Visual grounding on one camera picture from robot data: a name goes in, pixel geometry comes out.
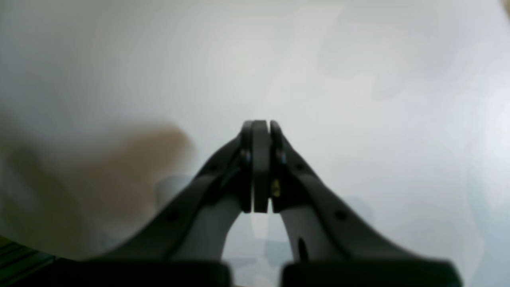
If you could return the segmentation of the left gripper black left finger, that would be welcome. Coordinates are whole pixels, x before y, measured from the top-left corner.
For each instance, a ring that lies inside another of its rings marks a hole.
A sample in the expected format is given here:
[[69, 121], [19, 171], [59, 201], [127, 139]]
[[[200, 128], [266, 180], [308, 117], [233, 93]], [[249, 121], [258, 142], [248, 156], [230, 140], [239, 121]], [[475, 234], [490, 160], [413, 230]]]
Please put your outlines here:
[[270, 145], [264, 120], [244, 122], [158, 216], [84, 263], [80, 278], [93, 287], [232, 287], [226, 238], [242, 212], [268, 211]]

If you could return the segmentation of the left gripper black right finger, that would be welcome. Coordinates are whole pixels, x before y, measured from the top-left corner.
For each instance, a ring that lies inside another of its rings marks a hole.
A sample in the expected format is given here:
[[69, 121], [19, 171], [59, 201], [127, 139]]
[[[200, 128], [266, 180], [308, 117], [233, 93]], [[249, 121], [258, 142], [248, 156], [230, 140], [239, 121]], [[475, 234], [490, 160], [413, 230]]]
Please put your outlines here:
[[270, 122], [271, 200], [294, 262], [282, 287], [461, 287], [452, 263], [385, 238], [333, 193]]

